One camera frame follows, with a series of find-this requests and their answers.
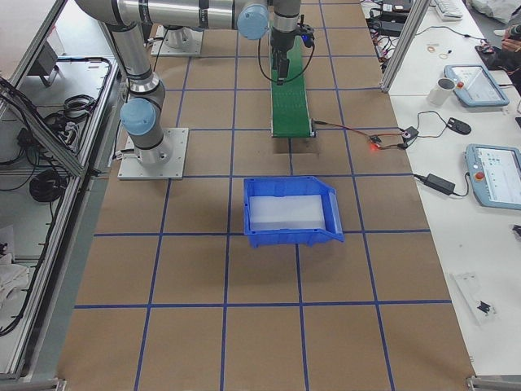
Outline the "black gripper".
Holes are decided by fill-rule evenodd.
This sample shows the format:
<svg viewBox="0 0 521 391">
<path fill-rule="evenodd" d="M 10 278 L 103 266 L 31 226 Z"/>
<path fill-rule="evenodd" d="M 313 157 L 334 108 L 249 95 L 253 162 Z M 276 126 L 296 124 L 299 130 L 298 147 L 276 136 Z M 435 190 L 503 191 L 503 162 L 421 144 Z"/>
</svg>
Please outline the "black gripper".
<svg viewBox="0 0 521 391">
<path fill-rule="evenodd" d="M 294 46 L 300 16 L 300 0 L 273 0 L 274 20 L 271 27 L 271 47 L 277 63 L 277 84 L 287 78 L 290 61 L 287 52 Z"/>
</svg>

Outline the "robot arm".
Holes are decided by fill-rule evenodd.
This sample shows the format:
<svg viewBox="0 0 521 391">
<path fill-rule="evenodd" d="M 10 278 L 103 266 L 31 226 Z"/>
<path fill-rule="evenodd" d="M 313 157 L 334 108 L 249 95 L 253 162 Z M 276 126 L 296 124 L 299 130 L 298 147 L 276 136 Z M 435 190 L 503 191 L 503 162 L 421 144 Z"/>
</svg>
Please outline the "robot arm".
<svg viewBox="0 0 521 391">
<path fill-rule="evenodd" d="M 130 92 L 136 96 L 150 95 L 160 84 L 147 58 L 140 24 L 237 30 L 249 40 L 270 33 L 278 85 L 287 81 L 287 52 L 301 32 L 299 1 L 78 1 L 77 5 L 109 30 Z"/>
</svg>

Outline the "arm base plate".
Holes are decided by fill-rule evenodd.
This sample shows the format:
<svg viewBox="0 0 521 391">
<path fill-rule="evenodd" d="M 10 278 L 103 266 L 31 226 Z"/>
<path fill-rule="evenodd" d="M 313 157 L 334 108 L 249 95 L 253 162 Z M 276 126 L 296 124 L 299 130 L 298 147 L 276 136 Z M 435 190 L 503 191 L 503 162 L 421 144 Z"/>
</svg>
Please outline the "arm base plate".
<svg viewBox="0 0 521 391">
<path fill-rule="evenodd" d="M 189 28 L 166 29 L 160 25 L 155 34 L 151 55 L 158 56 L 200 56 L 203 44 L 203 31 Z"/>
<path fill-rule="evenodd" d="M 162 143 L 151 150 L 134 146 L 127 138 L 126 149 L 120 161 L 118 178 L 121 180 L 182 179 L 189 138 L 188 128 L 163 128 Z"/>
</svg>

